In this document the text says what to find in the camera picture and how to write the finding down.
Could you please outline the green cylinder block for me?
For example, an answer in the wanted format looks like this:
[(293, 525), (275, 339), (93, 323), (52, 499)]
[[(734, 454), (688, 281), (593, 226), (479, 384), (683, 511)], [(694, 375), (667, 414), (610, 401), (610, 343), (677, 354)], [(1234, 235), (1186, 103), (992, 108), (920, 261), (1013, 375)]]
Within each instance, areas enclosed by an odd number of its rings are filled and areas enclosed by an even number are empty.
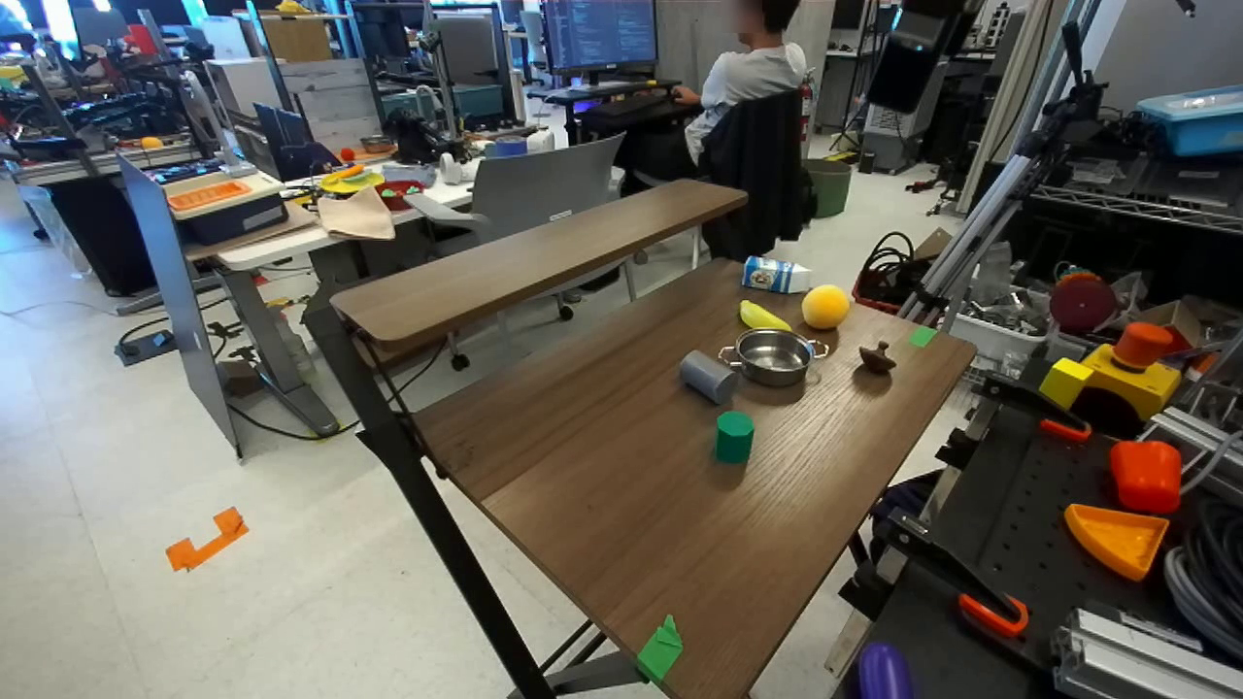
[(745, 410), (720, 410), (715, 414), (715, 463), (720, 466), (745, 466), (754, 452), (754, 419)]

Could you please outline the small steel bowl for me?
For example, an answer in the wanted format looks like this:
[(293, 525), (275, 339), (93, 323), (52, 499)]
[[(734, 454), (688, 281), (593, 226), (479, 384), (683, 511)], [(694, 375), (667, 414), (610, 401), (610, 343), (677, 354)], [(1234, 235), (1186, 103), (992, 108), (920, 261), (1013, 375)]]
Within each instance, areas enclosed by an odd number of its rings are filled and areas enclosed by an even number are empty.
[(720, 357), (754, 384), (795, 389), (829, 357), (829, 345), (794, 329), (749, 329), (725, 343)]

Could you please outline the grey cylinder block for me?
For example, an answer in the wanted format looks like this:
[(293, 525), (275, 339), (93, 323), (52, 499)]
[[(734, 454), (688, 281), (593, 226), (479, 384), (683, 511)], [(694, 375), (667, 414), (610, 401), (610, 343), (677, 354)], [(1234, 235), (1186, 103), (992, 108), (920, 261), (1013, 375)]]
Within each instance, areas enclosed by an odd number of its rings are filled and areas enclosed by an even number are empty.
[(721, 365), (720, 357), (702, 354), (702, 348), (690, 348), (683, 362), (681, 362), (681, 379), (699, 392), (702, 401), (710, 404), (725, 404), (734, 397), (734, 370)]

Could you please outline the small milk carton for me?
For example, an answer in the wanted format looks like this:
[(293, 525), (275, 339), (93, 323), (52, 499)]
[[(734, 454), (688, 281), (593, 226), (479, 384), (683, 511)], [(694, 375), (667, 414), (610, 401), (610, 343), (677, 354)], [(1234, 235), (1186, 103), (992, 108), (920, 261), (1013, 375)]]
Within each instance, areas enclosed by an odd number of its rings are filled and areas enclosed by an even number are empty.
[(743, 261), (743, 285), (754, 290), (773, 290), (773, 296), (799, 296), (812, 288), (812, 270), (794, 261), (773, 261), (773, 255), (745, 255)]

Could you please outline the grey office chair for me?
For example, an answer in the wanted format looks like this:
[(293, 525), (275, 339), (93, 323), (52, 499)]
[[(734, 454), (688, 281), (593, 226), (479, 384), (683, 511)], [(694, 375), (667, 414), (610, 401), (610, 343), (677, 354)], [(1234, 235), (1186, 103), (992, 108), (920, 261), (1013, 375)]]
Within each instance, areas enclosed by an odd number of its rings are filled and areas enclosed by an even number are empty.
[(622, 141), (608, 136), (522, 158), (483, 158), (468, 209), (420, 191), (407, 194), (407, 207), (440, 228), (468, 228), (473, 242), (499, 242), (610, 200), (617, 146)]

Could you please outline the yellow toy lemon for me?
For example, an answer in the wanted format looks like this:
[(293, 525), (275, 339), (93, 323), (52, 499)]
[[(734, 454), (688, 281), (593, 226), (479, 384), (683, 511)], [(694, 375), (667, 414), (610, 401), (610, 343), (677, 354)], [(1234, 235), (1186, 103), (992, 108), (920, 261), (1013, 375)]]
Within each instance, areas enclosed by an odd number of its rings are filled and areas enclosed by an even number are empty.
[(851, 313), (851, 296), (834, 285), (816, 285), (799, 299), (799, 319), (812, 329), (834, 329)]

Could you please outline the brown wooden desk shelf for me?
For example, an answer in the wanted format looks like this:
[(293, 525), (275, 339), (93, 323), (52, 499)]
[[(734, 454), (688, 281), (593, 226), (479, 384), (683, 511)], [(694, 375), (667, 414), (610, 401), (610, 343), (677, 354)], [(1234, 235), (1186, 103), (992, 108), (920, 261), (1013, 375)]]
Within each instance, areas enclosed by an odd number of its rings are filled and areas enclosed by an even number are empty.
[(633, 197), (338, 290), (330, 307), (371, 343), (440, 339), (479, 313), (617, 265), (690, 226), (745, 207), (745, 191), (677, 178)]

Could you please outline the green tape marker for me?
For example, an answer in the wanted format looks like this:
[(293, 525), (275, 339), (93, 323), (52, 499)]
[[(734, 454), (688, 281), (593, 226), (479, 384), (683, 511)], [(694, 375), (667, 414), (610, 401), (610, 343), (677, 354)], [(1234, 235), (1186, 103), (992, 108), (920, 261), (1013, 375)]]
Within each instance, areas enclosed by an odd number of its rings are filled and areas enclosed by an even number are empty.
[(641, 643), (641, 653), (636, 653), (636, 673), (641, 673), (645, 678), (663, 682), (667, 673), (681, 665), (681, 657), (683, 657), (681, 625), (677, 625), (677, 616), (663, 616), (663, 620), (648, 634), (648, 639)]
[(913, 335), (909, 335), (909, 345), (913, 348), (927, 348), (935, 343), (935, 329), (931, 326), (913, 326)]

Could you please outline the computer monitor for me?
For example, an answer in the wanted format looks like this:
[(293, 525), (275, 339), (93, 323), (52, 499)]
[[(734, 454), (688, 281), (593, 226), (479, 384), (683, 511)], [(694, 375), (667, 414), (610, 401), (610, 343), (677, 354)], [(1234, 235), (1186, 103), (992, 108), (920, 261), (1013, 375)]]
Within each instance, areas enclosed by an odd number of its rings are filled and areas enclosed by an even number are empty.
[(658, 64), (658, 0), (543, 0), (554, 74), (648, 74)]

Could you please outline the seated person in white shirt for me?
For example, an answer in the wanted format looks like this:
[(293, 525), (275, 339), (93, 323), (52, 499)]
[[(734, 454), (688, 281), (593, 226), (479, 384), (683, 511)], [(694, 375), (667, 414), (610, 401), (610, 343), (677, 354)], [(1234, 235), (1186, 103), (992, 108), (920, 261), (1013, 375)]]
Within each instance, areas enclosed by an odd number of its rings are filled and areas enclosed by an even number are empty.
[(804, 88), (808, 59), (784, 37), (795, 8), (799, 0), (729, 0), (737, 49), (721, 49), (699, 88), (671, 88), (690, 108), (690, 119), (683, 129), (633, 129), (617, 146), (617, 164), (628, 176), (690, 178), (702, 141), (734, 103)]

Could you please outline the purple toy eggplant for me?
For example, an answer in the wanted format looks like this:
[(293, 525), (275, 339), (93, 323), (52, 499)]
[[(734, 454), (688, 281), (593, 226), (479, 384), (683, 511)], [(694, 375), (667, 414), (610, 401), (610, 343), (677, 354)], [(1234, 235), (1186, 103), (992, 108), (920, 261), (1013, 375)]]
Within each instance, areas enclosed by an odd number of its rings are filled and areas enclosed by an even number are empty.
[(868, 643), (854, 660), (854, 696), (860, 699), (918, 699), (909, 660), (886, 639)]

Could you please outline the orange floor tape marker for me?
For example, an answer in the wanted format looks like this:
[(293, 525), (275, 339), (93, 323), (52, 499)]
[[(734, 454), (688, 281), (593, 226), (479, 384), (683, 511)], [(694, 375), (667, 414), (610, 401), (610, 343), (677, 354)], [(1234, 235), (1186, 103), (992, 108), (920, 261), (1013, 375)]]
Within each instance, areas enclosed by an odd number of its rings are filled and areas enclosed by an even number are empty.
[(174, 569), (194, 569), (201, 564), (210, 564), (214, 554), (222, 554), (231, 543), (237, 543), (250, 533), (250, 519), (237, 510), (222, 510), (214, 515), (214, 536), (210, 538), (174, 538), (166, 546), (166, 564)]

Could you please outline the yellow emergency stop button box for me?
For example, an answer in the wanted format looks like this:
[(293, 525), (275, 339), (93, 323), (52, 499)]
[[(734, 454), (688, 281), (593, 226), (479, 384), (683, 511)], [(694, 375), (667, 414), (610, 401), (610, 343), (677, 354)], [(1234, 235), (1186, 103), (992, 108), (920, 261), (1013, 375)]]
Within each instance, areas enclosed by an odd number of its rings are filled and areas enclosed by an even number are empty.
[(1057, 357), (1037, 392), (1072, 414), (1137, 419), (1158, 414), (1181, 371), (1169, 365), (1179, 335), (1158, 323), (1127, 323), (1115, 343), (1089, 357)]

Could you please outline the orange wedge toy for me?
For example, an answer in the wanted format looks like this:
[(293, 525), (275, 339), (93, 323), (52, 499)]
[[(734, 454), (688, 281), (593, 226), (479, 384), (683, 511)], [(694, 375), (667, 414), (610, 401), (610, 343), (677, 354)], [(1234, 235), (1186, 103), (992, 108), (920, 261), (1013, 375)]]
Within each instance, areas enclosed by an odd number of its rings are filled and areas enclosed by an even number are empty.
[(1070, 505), (1066, 529), (1097, 564), (1127, 582), (1144, 582), (1155, 569), (1169, 519), (1102, 505)]

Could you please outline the orange toy bell pepper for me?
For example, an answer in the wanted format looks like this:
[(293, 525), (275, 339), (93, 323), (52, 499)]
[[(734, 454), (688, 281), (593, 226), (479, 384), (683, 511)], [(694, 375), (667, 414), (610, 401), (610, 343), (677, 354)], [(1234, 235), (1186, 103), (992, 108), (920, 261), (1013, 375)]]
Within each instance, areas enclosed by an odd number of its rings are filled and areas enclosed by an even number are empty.
[(1181, 510), (1181, 452), (1169, 442), (1115, 442), (1110, 480), (1127, 510), (1169, 515)]

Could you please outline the orange handled black clamp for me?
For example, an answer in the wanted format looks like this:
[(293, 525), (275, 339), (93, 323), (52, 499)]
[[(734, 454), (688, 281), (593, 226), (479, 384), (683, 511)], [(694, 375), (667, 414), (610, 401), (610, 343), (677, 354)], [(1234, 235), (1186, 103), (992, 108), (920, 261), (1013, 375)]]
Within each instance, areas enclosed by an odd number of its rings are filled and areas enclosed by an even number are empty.
[(957, 582), (957, 608), (984, 634), (1000, 639), (1022, 639), (1030, 628), (1030, 606), (1013, 599), (993, 576), (980, 569), (977, 564), (961, 558), (943, 543), (931, 538), (931, 529), (918, 515), (896, 515), (896, 546), (931, 567), (942, 580)]

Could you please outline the aluminium extrusion rail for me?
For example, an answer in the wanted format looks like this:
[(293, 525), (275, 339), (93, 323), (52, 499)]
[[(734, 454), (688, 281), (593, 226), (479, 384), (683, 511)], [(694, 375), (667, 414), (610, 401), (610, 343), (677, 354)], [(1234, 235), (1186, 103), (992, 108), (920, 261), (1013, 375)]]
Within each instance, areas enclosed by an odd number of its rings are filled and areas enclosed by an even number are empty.
[(1133, 616), (1072, 608), (1052, 634), (1070, 699), (1243, 699), (1243, 673)]

